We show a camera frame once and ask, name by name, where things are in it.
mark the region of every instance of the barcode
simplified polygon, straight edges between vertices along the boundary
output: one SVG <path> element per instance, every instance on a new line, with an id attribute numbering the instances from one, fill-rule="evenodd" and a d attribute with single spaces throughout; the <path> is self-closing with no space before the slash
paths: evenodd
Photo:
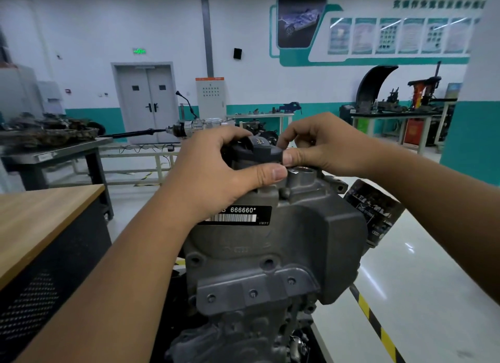
<path id="1" fill-rule="evenodd" d="M 257 222 L 257 214 L 216 214 L 207 222 Z"/>

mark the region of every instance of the black label sticker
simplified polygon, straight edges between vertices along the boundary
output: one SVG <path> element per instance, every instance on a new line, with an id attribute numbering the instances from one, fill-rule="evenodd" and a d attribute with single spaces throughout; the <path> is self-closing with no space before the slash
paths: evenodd
<path id="1" fill-rule="evenodd" d="M 356 180 L 347 191 L 344 200 L 365 216 L 368 226 L 368 244 L 371 247 L 378 245 L 404 212 L 401 202 L 360 179 Z"/>
<path id="2" fill-rule="evenodd" d="M 272 206 L 231 205 L 198 225 L 267 226 L 271 211 Z"/>

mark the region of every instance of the gray door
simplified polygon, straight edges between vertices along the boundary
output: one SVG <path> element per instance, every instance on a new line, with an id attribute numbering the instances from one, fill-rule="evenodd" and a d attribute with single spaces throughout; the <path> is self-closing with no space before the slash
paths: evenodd
<path id="1" fill-rule="evenodd" d="M 139 131 L 156 128 L 146 69 L 117 66 L 116 72 L 124 101 L 122 114 L 125 130 Z M 142 135 L 130 137 L 128 141 L 135 144 L 157 143 L 158 139 L 156 135 Z"/>
<path id="2" fill-rule="evenodd" d="M 154 123 L 157 129 L 165 129 L 179 120 L 172 70 L 168 65 L 146 70 L 153 104 Z M 166 132 L 157 133 L 157 138 L 161 143 L 178 142 L 178 138 Z"/>

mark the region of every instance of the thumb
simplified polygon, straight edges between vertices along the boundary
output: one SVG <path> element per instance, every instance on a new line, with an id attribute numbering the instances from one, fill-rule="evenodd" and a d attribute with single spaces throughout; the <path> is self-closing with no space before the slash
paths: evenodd
<path id="1" fill-rule="evenodd" d="M 285 167 L 295 167 L 296 165 L 322 167 L 322 156 L 322 151 L 318 146 L 289 148 L 283 151 L 283 165 Z"/>
<path id="2" fill-rule="evenodd" d="M 281 164 L 267 163 L 234 171 L 234 174 L 239 183 L 239 196 L 243 196 L 253 189 L 283 180 L 288 175 L 288 171 Z"/>

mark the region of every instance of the black wall speaker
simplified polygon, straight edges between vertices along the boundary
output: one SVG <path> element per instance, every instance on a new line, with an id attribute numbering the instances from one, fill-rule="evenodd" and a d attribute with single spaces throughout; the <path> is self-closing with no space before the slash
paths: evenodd
<path id="1" fill-rule="evenodd" d="M 242 52 L 241 48 L 235 48 L 233 53 L 233 59 L 241 60 L 241 52 Z"/>

